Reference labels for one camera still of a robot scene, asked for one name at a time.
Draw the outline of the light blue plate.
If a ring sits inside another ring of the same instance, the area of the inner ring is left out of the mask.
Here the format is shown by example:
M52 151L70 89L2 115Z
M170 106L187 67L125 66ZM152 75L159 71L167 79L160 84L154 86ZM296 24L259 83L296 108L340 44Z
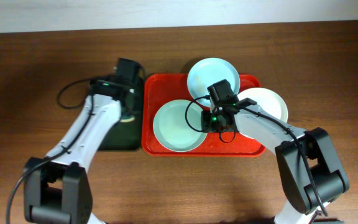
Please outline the light blue plate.
M187 87L193 99L209 95L207 87L227 80L235 94L239 93L239 73L229 62L221 58L206 58L195 63L187 77Z

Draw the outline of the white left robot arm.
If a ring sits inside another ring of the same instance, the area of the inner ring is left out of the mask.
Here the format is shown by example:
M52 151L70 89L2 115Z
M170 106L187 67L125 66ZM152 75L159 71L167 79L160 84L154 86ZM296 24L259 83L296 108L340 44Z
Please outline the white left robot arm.
M88 171L110 130L142 110L142 78L92 78L79 116L43 158L24 166L24 218L30 223L101 223Z

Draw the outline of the green yellow sponge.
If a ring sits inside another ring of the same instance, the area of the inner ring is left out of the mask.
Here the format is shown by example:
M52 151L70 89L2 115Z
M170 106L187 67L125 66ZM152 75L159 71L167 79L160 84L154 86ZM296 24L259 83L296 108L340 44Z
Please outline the green yellow sponge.
M130 123L135 120L135 116L123 116L120 118L121 123Z

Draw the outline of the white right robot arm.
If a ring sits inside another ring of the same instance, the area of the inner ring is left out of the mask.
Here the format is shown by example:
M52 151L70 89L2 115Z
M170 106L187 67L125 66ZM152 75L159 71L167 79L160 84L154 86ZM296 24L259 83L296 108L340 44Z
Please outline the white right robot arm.
M346 171L324 129L307 131L275 118L256 101L238 99L227 80L209 86L206 99L211 111L203 132L231 130L275 154L287 201L269 223L313 223L349 190Z

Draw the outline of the light green plate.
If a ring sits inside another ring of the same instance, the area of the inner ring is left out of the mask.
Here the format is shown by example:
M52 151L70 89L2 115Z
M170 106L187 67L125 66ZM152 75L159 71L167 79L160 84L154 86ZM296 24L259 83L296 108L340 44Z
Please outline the light green plate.
M202 108L189 100L173 100L158 109L153 120L153 132L157 141L173 152L188 152L200 146L207 137L206 133L191 129L185 119L195 129L201 130Z

